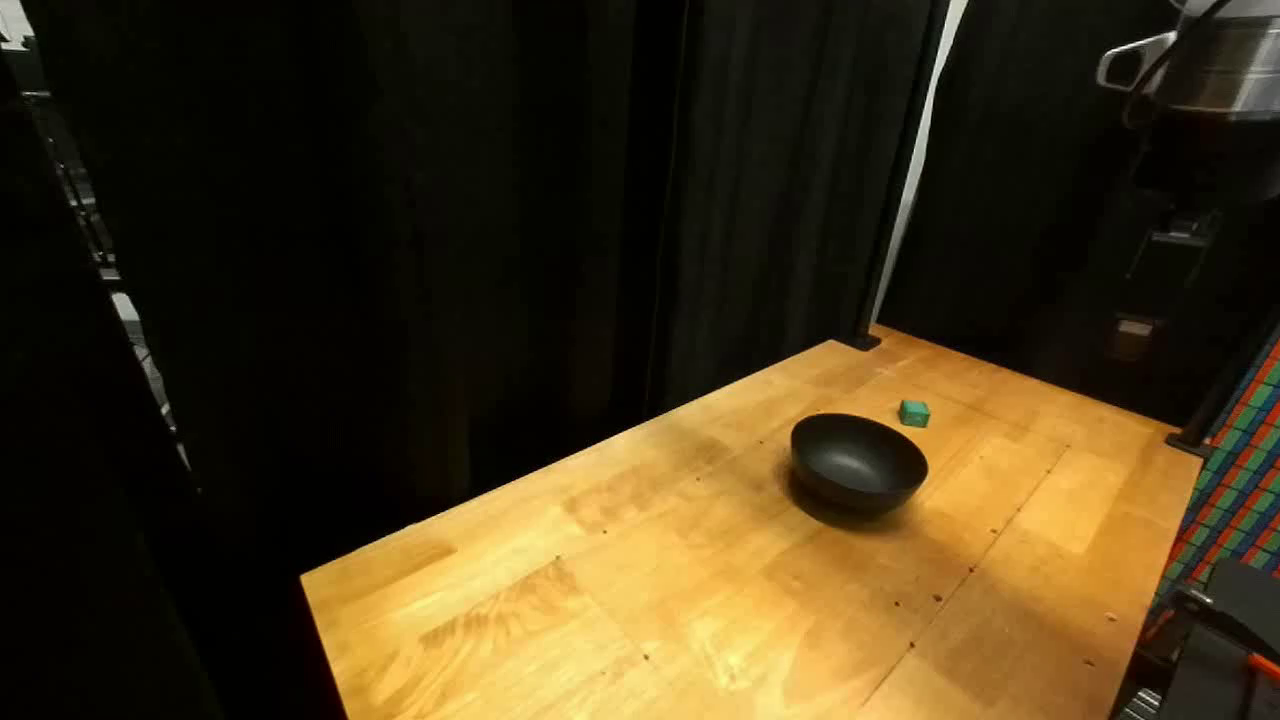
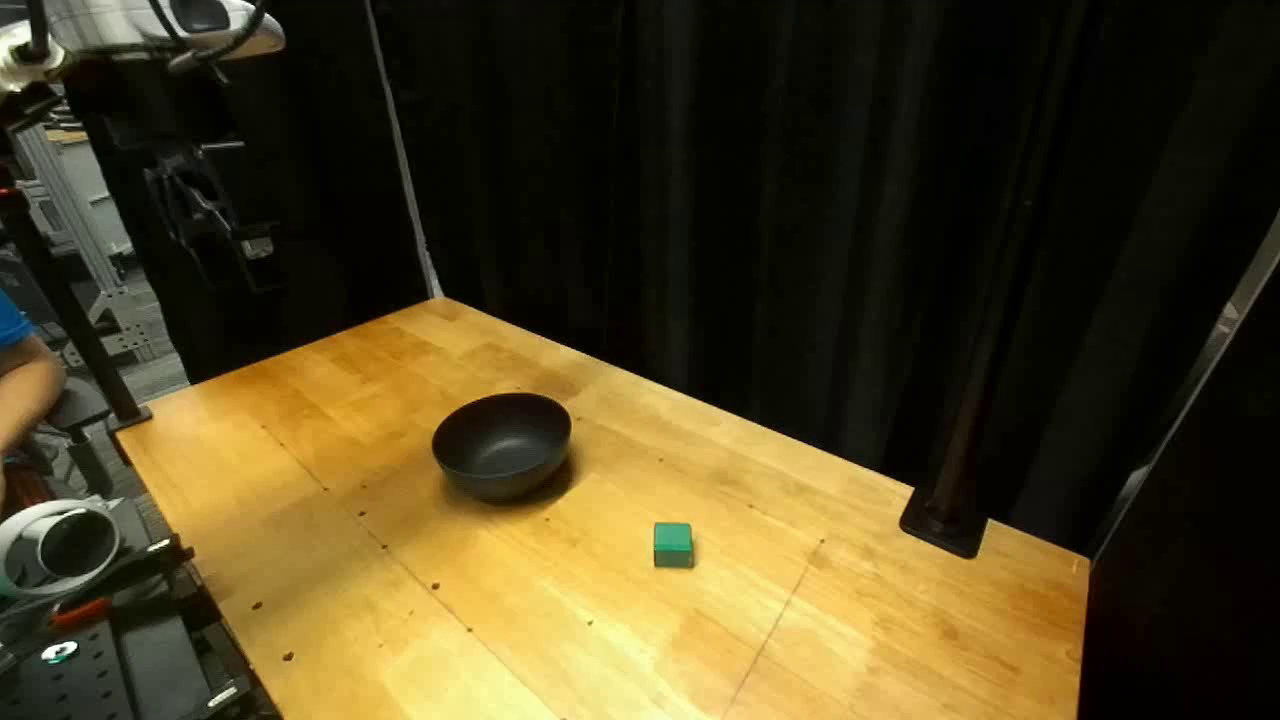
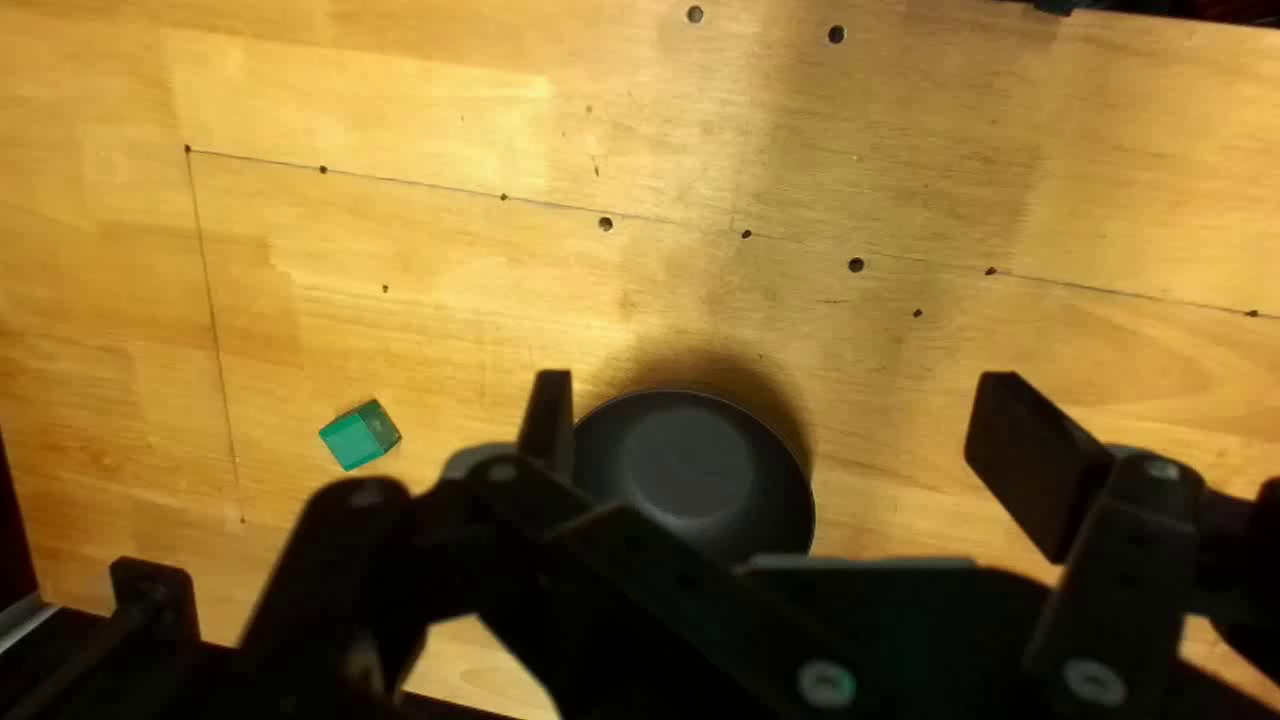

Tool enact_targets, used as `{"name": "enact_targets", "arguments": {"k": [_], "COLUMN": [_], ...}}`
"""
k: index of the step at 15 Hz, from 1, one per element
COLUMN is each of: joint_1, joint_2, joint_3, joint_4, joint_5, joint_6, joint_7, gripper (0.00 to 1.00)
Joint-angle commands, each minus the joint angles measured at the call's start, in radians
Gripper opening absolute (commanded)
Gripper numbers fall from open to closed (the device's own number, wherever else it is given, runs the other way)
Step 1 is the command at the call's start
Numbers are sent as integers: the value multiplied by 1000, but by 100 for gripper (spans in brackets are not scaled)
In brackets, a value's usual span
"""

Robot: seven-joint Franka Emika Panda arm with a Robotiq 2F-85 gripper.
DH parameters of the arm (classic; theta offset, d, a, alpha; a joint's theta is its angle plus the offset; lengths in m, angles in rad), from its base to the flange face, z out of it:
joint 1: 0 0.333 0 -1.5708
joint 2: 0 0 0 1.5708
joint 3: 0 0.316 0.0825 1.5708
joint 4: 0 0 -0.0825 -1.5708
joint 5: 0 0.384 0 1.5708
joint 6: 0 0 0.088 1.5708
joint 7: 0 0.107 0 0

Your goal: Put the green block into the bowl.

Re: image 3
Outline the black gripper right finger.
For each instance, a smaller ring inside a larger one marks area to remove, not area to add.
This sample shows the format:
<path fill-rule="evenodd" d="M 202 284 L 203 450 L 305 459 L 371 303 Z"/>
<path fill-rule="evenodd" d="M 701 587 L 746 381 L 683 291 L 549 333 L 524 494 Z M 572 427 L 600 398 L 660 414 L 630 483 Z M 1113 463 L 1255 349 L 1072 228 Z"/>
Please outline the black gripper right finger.
<path fill-rule="evenodd" d="M 1196 470 L 1103 445 L 1015 373 L 984 373 L 965 459 L 1060 580 L 1024 648 L 1050 720 L 1280 720 L 1181 659 L 1203 617 L 1280 676 L 1280 483 L 1215 494 Z"/>

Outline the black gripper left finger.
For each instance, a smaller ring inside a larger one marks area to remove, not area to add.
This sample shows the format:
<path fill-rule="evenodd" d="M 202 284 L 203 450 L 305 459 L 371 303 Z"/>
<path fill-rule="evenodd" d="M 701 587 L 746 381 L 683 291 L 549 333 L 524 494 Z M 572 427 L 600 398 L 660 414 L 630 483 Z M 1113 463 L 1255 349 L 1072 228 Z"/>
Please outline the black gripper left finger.
<path fill-rule="evenodd" d="M 334 480 L 305 506 L 240 640 L 240 720 L 401 720 L 427 633 L 476 617 L 566 720 L 857 720 L 857 658 L 808 614 L 586 495 L 572 381 L 427 494 Z"/>

